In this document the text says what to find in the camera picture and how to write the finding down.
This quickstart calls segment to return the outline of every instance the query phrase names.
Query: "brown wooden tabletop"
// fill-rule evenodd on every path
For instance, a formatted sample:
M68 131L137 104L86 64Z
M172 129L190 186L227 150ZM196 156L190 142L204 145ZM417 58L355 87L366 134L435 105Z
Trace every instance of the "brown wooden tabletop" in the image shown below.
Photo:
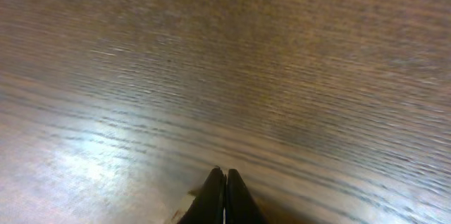
M451 0L0 0L0 223L162 223L214 165L272 223L451 223L450 121Z

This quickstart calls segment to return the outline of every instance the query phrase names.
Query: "black pointed object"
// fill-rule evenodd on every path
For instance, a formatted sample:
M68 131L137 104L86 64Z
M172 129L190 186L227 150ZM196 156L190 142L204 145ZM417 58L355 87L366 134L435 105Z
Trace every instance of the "black pointed object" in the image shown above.
M223 224L226 176L220 168L211 170L199 194L179 224Z
M267 224L238 170L228 171L225 204L226 224Z

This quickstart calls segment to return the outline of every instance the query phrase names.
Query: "wooden surface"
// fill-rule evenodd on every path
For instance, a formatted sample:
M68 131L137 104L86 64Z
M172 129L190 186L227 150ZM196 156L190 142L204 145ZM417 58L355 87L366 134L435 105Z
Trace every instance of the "wooden surface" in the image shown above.
M451 223L450 16L0 0L0 223L162 223L214 165L274 223Z

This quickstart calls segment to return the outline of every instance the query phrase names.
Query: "wooden table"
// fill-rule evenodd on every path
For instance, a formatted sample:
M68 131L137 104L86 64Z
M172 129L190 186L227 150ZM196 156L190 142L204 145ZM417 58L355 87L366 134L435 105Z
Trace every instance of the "wooden table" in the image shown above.
M451 0L0 0L0 223L451 222Z

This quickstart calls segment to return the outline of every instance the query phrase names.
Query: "glossy wood surface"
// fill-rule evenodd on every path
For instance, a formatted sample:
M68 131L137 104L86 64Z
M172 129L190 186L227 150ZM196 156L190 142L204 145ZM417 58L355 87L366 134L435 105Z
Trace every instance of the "glossy wood surface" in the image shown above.
M0 223L162 223L214 165L273 223L451 223L450 96L451 0L0 0Z

